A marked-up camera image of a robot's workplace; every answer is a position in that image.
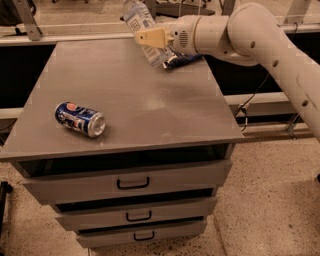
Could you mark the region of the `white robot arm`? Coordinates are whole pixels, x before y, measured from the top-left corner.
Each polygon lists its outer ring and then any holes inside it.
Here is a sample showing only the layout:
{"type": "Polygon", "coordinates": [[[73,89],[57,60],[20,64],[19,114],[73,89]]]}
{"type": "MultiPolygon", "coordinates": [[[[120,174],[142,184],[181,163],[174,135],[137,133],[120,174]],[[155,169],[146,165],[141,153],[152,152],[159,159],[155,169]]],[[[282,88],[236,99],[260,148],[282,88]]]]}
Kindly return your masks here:
{"type": "Polygon", "coordinates": [[[187,15],[141,29],[134,38],[143,46],[263,66],[320,140],[320,65],[291,42],[264,6],[247,3],[229,16],[187,15]]]}

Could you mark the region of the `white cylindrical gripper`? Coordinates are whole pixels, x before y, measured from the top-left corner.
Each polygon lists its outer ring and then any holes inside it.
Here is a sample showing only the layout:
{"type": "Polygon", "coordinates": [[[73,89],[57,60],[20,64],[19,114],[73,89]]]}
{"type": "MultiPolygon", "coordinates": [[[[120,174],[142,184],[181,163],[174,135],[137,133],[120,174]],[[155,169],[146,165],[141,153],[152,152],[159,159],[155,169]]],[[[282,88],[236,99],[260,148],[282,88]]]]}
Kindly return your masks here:
{"type": "Polygon", "coordinates": [[[134,35],[139,45],[164,49],[168,45],[178,53],[196,54],[195,31],[200,16],[182,16],[164,27],[146,28],[134,35]]]}

